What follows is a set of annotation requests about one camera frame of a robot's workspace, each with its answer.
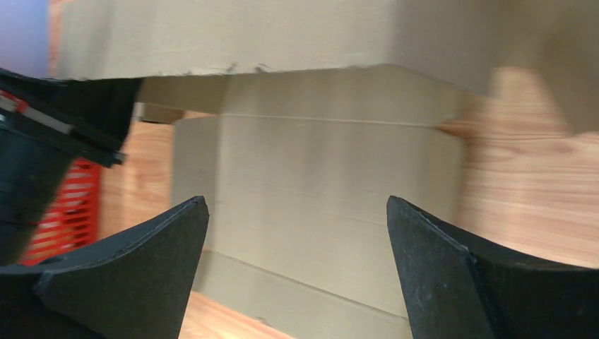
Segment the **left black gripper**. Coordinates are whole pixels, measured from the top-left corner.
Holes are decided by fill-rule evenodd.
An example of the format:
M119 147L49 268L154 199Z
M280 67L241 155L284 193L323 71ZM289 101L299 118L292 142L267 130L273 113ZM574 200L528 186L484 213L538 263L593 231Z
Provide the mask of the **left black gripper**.
M1 70L1 264L16 263L74 160L120 165L141 78L57 80Z

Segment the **cardboard box stack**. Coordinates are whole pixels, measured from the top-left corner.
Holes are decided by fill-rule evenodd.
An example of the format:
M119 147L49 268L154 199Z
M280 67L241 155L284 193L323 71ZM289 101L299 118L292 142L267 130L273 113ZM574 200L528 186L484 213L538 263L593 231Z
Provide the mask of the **cardboard box stack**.
M411 338L390 196L598 266L597 1L71 1L62 78L144 78L202 195L195 286L296 338Z

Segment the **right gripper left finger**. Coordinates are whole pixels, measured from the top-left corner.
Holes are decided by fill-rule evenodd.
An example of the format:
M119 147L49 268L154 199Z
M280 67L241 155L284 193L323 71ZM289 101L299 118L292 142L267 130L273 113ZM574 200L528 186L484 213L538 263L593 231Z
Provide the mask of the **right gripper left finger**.
M177 338L208 229L195 196L94 244L1 268L2 338Z

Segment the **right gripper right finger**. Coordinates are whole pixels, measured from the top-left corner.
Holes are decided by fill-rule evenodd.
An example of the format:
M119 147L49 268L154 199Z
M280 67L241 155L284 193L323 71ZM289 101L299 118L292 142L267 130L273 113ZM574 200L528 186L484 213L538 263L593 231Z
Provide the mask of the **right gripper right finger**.
M414 338L597 338L598 271L538 258L391 196L387 227Z

